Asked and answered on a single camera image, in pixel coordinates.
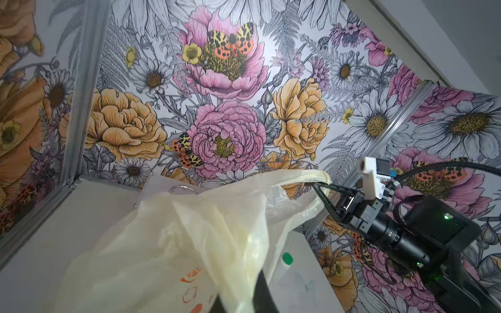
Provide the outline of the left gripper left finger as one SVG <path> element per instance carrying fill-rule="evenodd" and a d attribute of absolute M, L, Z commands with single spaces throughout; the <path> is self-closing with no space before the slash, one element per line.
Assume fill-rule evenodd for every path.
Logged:
<path fill-rule="evenodd" d="M 220 300 L 220 297 L 216 298 L 209 313 L 226 313 L 226 311 L 224 310 L 224 306 Z"/>

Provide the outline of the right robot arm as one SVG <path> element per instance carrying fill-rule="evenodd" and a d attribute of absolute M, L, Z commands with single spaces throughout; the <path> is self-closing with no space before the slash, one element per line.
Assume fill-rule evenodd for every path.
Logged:
<path fill-rule="evenodd" d="M 461 253 L 481 228 L 434 196 L 412 196 L 414 208 L 391 216 L 384 200 L 339 185 L 314 183 L 330 217 L 381 250 L 396 273 L 415 272 L 445 312 L 499 312 L 500 302 L 463 267 Z"/>

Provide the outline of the translucent cream plastic bag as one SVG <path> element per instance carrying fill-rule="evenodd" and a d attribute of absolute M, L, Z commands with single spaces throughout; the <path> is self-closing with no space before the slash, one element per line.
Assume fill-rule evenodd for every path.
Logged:
<path fill-rule="evenodd" d="M 54 312 L 254 312 L 258 275 L 271 279 L 287 234 L 324 208 L 322 170 L 275 170 L 200 194 L 155 194 L 70 264 Z"/>

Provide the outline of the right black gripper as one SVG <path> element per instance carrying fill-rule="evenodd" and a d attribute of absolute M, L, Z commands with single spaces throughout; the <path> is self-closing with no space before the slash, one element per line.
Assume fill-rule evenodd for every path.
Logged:
<path fill-rule="evenodd" d="M 312 188 L 329 216 L 343 227 L 361 235 L 383 235 L 387 231 L 383 212 L 386 201 L 366 200 L 362 193 L 352 193 L 351 188 L 336 184 L 315 182 Z"/>

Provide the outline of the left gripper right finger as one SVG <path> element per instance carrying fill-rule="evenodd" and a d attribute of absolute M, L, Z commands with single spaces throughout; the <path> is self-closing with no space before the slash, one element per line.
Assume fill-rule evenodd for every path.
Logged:
<path fill-rule="evenodd" d="M 271 297 L 264 272 L 258 275 L 254 289 L 253 307 L 255 313 L 278 313 L 277 307 Z"/>

